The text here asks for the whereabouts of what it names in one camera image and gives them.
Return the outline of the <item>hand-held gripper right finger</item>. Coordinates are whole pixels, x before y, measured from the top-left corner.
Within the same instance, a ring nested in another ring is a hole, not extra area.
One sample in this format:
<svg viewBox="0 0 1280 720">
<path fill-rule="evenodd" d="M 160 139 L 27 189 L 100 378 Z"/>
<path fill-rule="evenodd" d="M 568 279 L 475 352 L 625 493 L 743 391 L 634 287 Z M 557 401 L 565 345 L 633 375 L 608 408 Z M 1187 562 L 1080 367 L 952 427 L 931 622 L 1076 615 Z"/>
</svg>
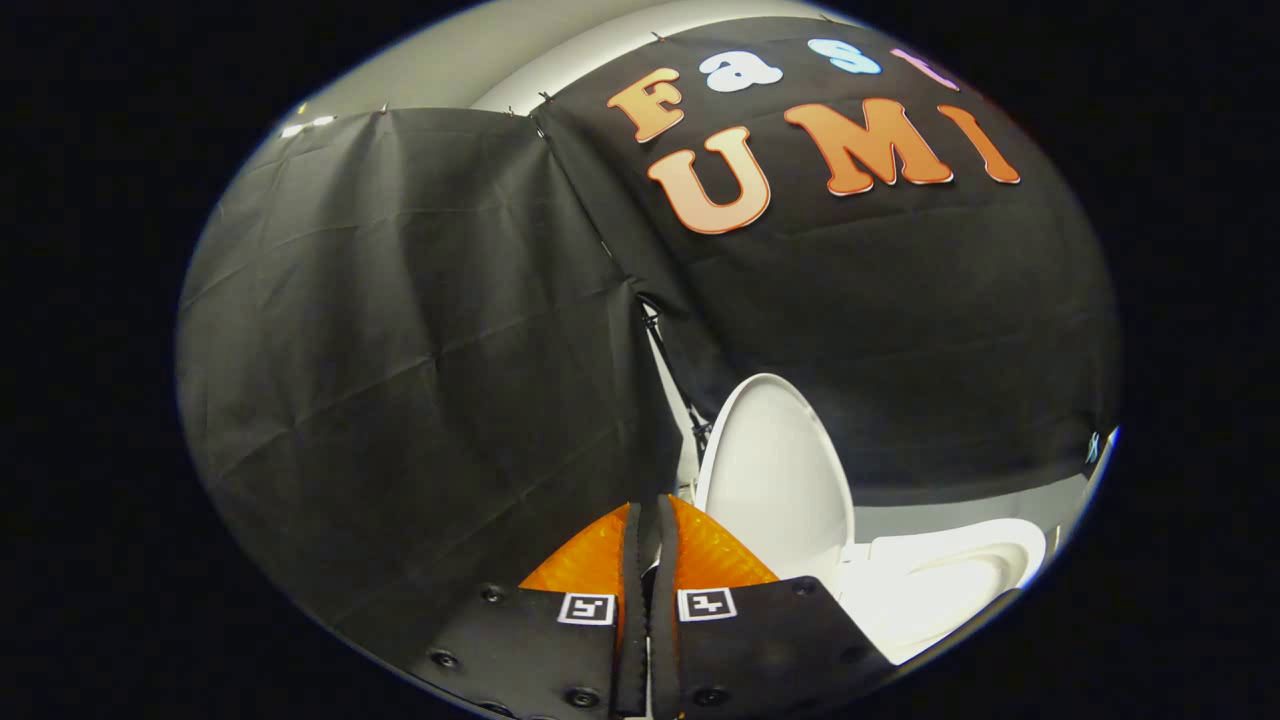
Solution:
<svg viewBox="0 0 1280 720">
<path fill-rule="evenodd" d="M 692 542 L 655 500 L 660 560 L 649 609 L 654 719 L 809 719 L 897 671 L 814 577 L 745 587 L 677 580 Z"/>
</svg>

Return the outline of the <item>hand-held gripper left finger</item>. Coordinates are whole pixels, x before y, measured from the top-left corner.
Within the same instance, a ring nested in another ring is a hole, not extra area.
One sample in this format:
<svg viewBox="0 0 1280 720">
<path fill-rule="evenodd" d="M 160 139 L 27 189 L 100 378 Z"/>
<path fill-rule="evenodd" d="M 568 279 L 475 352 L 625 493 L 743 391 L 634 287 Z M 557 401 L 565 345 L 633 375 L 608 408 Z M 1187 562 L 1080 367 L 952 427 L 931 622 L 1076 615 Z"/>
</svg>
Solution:
<svg viewBox="0 0 1280 720">
<path fill-rule="evenodd" d="M 521 514 L 485 537 L 407 671 L 481 714 L 644 717 L 650 524 L 652 503 L 636 500 Z"/>
</svg>

